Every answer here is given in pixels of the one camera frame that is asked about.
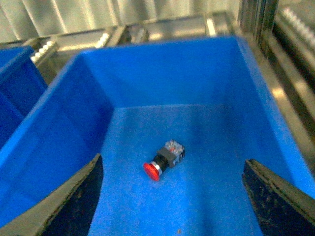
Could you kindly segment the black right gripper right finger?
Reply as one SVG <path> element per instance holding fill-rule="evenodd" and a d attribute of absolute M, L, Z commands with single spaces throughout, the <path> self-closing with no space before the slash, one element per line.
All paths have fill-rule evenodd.
<path fill-rule="evenodd" d="M 264 236 L 313 236 L 315 200 L 255 159 L 242 182 Z"/>

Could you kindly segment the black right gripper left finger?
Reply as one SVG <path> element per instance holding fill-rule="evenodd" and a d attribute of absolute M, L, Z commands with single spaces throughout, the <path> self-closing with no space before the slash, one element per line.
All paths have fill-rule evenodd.
<path fill-rule="evenodd" d="M 0 229 L 2 236 L 86 236 L 103 181 L 101 154 L 45 199 Z"/>

